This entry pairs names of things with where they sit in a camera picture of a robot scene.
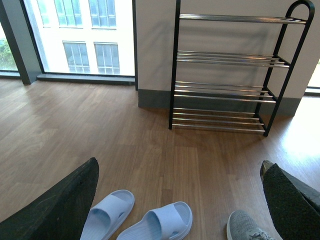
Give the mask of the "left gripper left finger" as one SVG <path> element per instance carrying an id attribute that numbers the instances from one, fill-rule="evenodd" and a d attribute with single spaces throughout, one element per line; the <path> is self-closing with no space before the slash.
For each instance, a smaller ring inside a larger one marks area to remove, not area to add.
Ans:
<path id="1" fill-rule="evenodd" d="M 0 223 L 2 240 L 78 240 L 92 206 L 99 164 L 92 157 Z"/>

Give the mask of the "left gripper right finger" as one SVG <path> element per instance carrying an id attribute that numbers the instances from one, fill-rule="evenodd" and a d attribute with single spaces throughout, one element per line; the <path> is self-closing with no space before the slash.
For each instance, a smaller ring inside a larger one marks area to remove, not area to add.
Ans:
<path id="1" fill-rule="evenodd" d="M 264 160 L 260 178 L 269 213 L 284 240 L 320 238 L 320 192 Z"/>

